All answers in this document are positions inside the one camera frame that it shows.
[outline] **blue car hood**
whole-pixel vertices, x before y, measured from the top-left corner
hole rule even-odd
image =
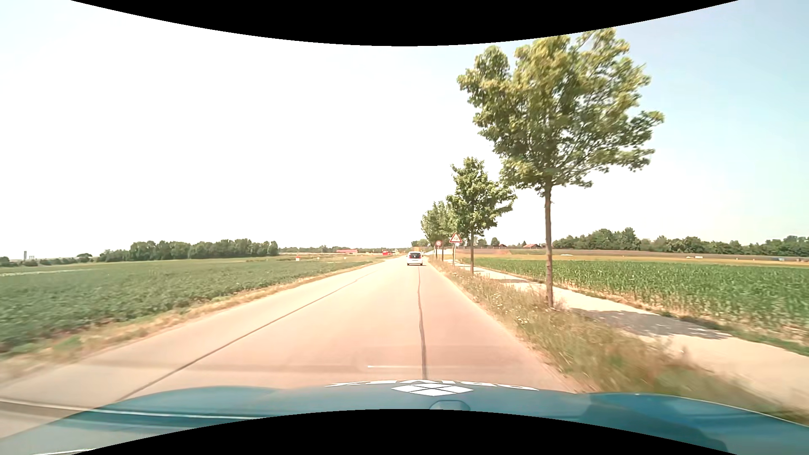
[[[471,410],[588,423],[738,455],[809,453],[809,427],[710,402],[644,393],[565,393],[471,381],[362,381],[300,389],[203,387],[78,412],[0,440],[0,453],[95,449],[283,415],[340,410]]]

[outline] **crop field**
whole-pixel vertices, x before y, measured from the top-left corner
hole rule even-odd
[[[475,265],[544,281],[544,260],[476,257]],[[687,262],[553,263],[553,278],[662,309],[761,327],[809,329],[809,268]]]
[[[0,269],[0,352],[98,323],[129,321],[373,260],[273,257]]]
[[[468,256],[469,249],[458,249],[460,256]],[[541,259],[544,249],[497,249],[475,248],[475,257],[503,257],[515,259]],[[809,267],[809,257],[788,257],[784,261],[774,261],[778,256],[756,256],[745,254],[710,254],[710,253],[658,253],[654,251],[632,251],[617,249],[554,249],[553,260],[576,259],[581,261],[674,261],[674,262],[710,262],[714,264],[735,264],[754,266],[803,266]]]

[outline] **green crop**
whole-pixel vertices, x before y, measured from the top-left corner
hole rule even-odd
[[[545,261],[481,257],[475,264],[544,281]],[[809,328],[809,268],[558,261],[553,263],[553,281],[693,316]]]
[[[23,273],[0,275],[0,351],[365,263],[204,259],[13,270]]]

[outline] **asphalt road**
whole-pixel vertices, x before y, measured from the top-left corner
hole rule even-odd
[[[0,385],[0,437],[75,412],[33,415],[35,404],[86,409],[188,387],[391,379],[574,391],[433,267],[402,257]]]

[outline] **white car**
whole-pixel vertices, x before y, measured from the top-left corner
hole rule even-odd
[[[421,255],[421,251],[411,251],[407,255],[407,265],[412,266],[413,264],[424,265],[424,256]]]

